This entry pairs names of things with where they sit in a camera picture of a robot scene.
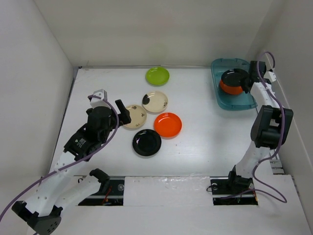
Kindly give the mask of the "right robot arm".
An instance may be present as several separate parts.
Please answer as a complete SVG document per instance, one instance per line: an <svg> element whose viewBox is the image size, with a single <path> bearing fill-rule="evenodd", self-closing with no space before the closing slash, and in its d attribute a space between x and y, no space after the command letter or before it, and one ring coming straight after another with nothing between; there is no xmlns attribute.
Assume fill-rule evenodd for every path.
<svg viewBox="0 0 313 235"><path fill-rule="evenodd" d="M273 71L259 61L250 62L248 76L241 80L243 91L253 96L259 111L251 128L251 143L226 180L232 194L250 191L256 168L271 158L270 151L274 150L276 155L287 139L293 111L284 108L276 98L271 85L274 81Z"/></svg>

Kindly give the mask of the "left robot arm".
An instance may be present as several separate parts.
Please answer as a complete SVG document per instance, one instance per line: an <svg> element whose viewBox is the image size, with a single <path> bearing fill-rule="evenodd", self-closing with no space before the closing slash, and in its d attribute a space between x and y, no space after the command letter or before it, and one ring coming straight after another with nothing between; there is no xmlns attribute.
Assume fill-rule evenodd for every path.
<svg viewBox="0 0 313 235"><path fill-rule="evenodd" d="M67 141L54 170L36 183L38 187L31 197L17 200L12 205L12 211L38 235L52 234L60 225L67 207L78 205L94 193L104 194L109 189L109 175L96 168L77 186L64 190L90 158L111 141L118 127L131 122L130 112L121 100L115 102L117 112L104 98L89 96L89 99L94 98L105 106L87 109L87 123Z"/></svg>

